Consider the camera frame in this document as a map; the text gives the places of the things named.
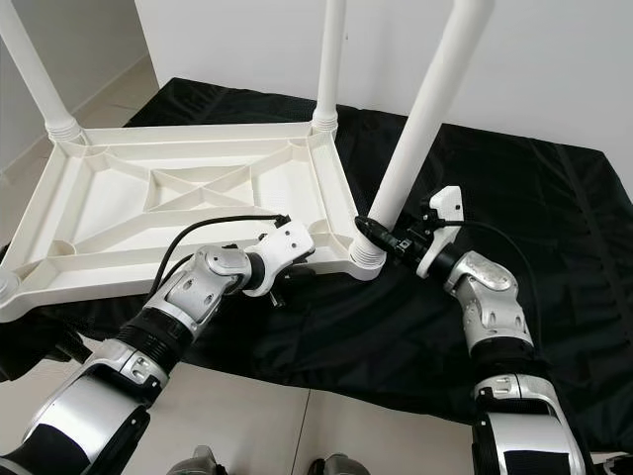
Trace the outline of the grey robot right leg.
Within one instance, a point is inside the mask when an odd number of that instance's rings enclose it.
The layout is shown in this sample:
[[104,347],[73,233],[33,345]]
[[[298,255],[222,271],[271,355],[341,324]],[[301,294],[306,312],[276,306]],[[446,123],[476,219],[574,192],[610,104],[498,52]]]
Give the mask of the grey robot right leg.
[[334,453],[313,460],[305,475],[370,475],[370,471],[360,461],[343,453]]

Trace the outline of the grey robot leg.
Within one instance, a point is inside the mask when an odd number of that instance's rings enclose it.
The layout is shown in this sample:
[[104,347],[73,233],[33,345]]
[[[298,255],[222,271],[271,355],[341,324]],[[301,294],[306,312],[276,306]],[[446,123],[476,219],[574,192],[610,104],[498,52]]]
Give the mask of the grey robot leg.
[[163,475],[227,475],[227,472],[211,448],[196,446],[189,457],[173,463]]
[[360,461],[343,453],[334,453],[313,460],[305,475],[370,475],[370,471]]

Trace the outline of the white plastic table top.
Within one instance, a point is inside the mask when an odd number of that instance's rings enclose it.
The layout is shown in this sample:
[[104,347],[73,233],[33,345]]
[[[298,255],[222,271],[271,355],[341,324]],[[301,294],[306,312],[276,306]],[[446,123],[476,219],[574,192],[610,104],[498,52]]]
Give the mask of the white plastic table top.
[[55,147],[1,262],[0,320],[42,305],[144,294],[164,250],[248,247],[273,216],[304,223],[305,266],[354,265],[357,216],[334,138],[308,123],[90,130]]

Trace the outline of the grey robot left leg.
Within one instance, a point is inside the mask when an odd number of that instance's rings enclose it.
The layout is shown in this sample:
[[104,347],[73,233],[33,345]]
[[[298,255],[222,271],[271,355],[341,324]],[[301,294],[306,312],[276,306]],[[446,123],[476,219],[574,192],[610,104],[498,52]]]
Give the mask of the grey robot left leg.
[[189,457],[173,463],[163,475],[227,475],[227,472],[211,448],[196,446]]

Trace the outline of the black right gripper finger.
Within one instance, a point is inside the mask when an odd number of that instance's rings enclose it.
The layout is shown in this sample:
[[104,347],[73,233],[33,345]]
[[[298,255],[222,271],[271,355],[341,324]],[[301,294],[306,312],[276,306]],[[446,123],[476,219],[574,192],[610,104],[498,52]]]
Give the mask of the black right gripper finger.
[[392,234],[389,228],[380,225],[375,219],[366,216],[358,216],[354,218],[354,225],[367,240],[371,242],[377,249],[383,250],[388,254],[397,253],[397,237]]

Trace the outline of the red stool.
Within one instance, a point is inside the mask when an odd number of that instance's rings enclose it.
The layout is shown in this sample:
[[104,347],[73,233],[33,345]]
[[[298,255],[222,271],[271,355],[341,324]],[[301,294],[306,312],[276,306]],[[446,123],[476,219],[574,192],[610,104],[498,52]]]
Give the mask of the red stool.
[[633,475],[633,455],[630,453],[596,455],[592,469],[597,475]]

